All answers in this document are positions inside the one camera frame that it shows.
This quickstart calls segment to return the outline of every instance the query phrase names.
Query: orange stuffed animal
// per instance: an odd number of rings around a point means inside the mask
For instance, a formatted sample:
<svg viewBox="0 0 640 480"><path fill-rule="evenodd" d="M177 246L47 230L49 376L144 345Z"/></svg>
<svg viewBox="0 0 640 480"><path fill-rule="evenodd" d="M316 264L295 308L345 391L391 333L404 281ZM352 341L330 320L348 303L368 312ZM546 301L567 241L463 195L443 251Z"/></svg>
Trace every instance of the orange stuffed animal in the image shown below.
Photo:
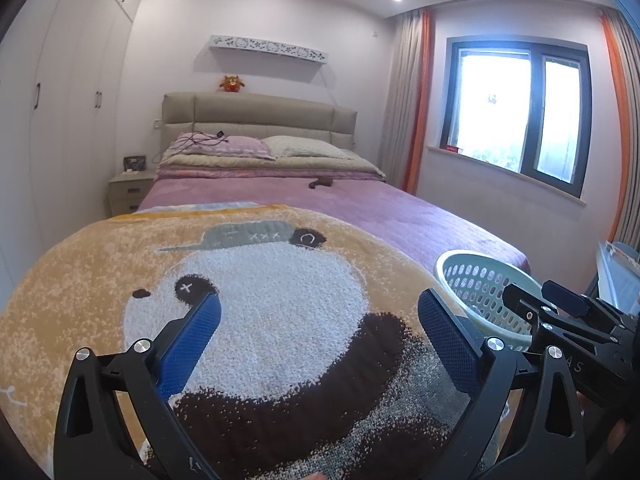
<svg viewBox="0 0 640 480"><path fill-rule="evenodd" d="M244 83L238 75L225 75L220 88L224 88L225 92L239 92L240 87L244 87Z"/></svg>

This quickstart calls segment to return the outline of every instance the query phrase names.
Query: cabinet handle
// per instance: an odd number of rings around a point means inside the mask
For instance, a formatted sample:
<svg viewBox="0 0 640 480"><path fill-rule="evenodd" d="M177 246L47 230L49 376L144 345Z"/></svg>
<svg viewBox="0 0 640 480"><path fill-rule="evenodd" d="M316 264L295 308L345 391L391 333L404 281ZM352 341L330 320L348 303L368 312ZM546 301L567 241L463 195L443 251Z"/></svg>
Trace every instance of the cabinet handle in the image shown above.
<svg viewBox="0 0 640 480"><path fill-rule="evenodd" d="M38 109L38 105L40 104L40 89L42 88L42 86L40 85L40 83L38 83L36 85L36 105L33 107L34 110Z"/></svg>

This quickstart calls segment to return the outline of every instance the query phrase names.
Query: nightstand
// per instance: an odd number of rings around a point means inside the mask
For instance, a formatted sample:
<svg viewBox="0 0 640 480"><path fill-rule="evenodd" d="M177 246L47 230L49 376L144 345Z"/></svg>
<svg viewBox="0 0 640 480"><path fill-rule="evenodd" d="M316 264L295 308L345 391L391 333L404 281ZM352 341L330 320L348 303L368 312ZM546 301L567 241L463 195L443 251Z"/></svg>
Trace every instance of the nightstand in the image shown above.
<svg viewBox="0 0 640 480"><path fill-rule="evenodd" d="M121 173L109 182L111 216L135 213L154 184L153 170Z"/></svg>

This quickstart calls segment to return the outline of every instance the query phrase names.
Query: white decorative shelf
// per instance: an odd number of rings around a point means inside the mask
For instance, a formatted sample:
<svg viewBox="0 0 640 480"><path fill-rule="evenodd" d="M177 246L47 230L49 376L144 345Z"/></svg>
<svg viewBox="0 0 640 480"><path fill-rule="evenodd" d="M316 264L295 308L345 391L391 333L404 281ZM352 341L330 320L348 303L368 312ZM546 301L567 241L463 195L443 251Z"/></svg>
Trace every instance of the white decorative shelf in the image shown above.
<svg viewBox="0 0 640 480"><path fill-rule="evenodd" d="M316 63L326 64L329 55L319 50L295 46L276 41L254 40L254 38L241 38L239 36L212 36L209 41L210 48L234 48L237 50L252 50L254 52L267 52L280 56L297 57Z"/></svg>

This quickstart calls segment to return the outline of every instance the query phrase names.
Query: light green plastic basket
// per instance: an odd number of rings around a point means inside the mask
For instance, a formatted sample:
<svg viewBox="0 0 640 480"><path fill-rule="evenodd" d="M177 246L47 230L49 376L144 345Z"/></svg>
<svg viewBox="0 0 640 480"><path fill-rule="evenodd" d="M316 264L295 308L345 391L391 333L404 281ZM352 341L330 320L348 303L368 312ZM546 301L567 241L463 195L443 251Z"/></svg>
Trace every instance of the light green plastic basket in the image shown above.
<svg viewBox="0 0 640 480"><path fill-rule="evenodd" d="M502 303L504 287L514 283L542 298L542 288L520 269L471 251L448 251L438 258L436 279L457 299L484 336L497 336L515 351L531 345L531 325Z"/></svg>

